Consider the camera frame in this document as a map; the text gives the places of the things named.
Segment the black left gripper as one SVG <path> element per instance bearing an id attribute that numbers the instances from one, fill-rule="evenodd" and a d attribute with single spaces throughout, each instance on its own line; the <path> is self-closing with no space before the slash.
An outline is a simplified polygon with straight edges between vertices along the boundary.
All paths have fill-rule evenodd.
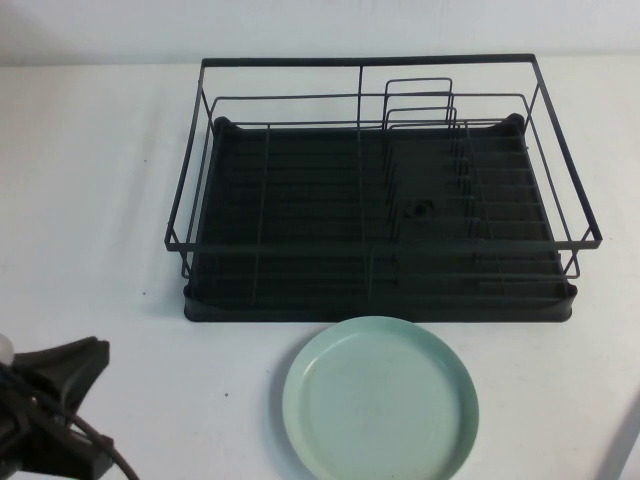
<path id="1" fill-rule="evenodd" d="M 78 410 L 109 365 L 110 344 L 96 337 L 17 354 L 1 366 L 1 477 L 18 472 L 100 479 L 114 464 L 113 440 Z"/>

